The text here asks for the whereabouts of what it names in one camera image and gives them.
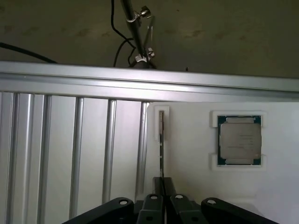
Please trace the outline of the white parts rack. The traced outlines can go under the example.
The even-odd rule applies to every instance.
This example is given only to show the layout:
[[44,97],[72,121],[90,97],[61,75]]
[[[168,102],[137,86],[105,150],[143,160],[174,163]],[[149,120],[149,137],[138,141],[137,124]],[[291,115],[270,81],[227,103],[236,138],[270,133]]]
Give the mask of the white parts rack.
[[[299,102],[154,103],[147,115],[146,193],[160,175],[159,111],[164,111],[164,175],[197,202],[216,197],[280,224],[299,224]],[[218,166],[219,115],[262,116],[262,164]]]

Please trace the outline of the silver CPU chip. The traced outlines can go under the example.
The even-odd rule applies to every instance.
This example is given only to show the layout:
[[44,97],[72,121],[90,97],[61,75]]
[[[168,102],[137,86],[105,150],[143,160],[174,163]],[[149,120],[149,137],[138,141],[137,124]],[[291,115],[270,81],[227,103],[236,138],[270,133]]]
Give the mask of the silver CPU chip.
[[262,116],[219,115],[218,166],[262,164]]

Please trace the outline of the black tripod stand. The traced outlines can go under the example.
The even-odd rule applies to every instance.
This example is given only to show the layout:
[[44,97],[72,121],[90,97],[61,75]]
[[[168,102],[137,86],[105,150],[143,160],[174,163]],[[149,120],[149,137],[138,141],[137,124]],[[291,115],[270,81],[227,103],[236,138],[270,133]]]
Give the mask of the black tripod stand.
[[[153,37],[155,17],[151,14],[151,11],[147,6],[143,6],[140,12],[137,12],[133,9],[131,0],[120,1],[126,16],[127,26],[131,32],[137,50],[137,55],[131,63],[130,68],[156,69],[156,65],[152,62],[152,59],[155,57],[154,50],[148,46]],[[139,31],[142,18],[150,19],[144,39],[142,39]]]

